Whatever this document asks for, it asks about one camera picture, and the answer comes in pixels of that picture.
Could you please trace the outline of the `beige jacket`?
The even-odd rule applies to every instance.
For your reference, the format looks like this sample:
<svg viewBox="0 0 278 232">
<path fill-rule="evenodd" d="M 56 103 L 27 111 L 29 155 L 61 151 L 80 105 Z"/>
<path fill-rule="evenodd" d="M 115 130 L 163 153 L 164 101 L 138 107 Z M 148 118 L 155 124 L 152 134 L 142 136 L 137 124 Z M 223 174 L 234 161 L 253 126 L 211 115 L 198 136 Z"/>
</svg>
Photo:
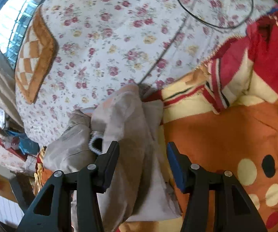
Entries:
<svg viewBox="0 0 278 232">
<path fill-rule="evenodd" d="M 114 231 L 123 222 L 180 217 L 158 144 L 162 115 L 162 101 L 144 103 L 137 85 L 125 85 L 98 107 L 74 111 L 63 134 L 46 148 L 43 166 L 80 171 L 116 141 L 120 154 L 111 185 L 98 195 L 104 230 Z"/>
</svg>

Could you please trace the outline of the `blue plastic bag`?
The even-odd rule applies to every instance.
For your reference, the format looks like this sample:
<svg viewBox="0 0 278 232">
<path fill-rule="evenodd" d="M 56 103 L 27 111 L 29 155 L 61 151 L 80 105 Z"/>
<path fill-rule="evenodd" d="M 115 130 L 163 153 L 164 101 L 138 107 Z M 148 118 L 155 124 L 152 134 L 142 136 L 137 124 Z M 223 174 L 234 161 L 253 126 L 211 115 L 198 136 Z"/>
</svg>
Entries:
<svg viewBox="0 0 278 232">
<path fill-rule="evenodd" d="M 40 151 L 38 143 L 29 139 L 25 133 L 16 132 L 12 130 L 7 130 L 6 132 L 11 137 L 19 139 L 18 148 L 23 154 L 36 155 Z"/>
</svg>

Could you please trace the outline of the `orange red yellow blanket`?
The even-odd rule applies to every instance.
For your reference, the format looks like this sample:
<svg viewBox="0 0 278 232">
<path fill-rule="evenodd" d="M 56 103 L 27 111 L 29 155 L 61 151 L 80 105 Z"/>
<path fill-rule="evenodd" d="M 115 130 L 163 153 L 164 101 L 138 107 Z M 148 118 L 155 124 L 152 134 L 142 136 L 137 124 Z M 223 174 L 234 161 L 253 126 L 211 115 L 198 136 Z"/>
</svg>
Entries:
<svg viewBox="0 0 278 232">
<path fill-rule="evenodd" d="M 156 100 L 163 103 L 158 144 L 183 221 L 189 195 L 175 184 L 169 142 L 209 172 L 231 171 L 267 231 L 278 231 L 278 11 L 249 25 L 246 36 L 227 39 L 197 69 L 144 103 Z M 79 231 L 76 191 L 72 230 Z"/>
</svg>

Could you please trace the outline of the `clear plastic bag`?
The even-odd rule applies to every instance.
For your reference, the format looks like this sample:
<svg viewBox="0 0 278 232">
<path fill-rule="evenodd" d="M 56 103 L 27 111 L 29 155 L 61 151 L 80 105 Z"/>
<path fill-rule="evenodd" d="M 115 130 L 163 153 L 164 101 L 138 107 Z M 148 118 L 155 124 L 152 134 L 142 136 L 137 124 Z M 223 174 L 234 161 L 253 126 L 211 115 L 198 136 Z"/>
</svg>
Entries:
<svg viewBox="0 0 278 232">
<path fill-rule="evenodd" d="M 7 136 L 2 139 L 2 144 L 7 150 L 9 149 L 19 150 L 19 143 L 20 140 L 16 136 Z"/>
</svg>

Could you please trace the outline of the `orange checkered mat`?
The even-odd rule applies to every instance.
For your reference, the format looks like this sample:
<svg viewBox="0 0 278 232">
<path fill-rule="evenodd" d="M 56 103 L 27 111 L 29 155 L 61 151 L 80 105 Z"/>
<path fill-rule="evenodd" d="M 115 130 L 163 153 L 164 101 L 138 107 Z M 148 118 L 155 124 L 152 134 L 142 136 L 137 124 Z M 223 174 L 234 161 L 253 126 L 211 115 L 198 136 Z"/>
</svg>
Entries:
<svg viewBox="0 0 278 232">
<path fill-rule="evenodd" d="M 32 104 L 57 53 L 57 43 L 39 6 L 26 30 L 15 67 L 16 85 L 25 101 Z"/>
</svg>

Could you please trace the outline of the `floral white quilt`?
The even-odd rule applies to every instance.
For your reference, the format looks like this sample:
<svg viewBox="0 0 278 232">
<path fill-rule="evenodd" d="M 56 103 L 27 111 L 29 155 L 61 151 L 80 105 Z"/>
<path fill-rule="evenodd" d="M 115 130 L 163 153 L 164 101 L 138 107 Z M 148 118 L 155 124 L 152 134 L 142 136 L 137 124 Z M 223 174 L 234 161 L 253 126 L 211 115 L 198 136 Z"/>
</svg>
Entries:
<svg viewBox="0 0 278 232">
<path fill-rule="evenodd" d="M 27 136 L 46 146 L 71 112 L 94 107 L 128 83 L 142 96 L 192 70 L 274 0 L 45 0 L 41 13 L 57 43 L 36 100 L 16 93 Z"/>
</svg>

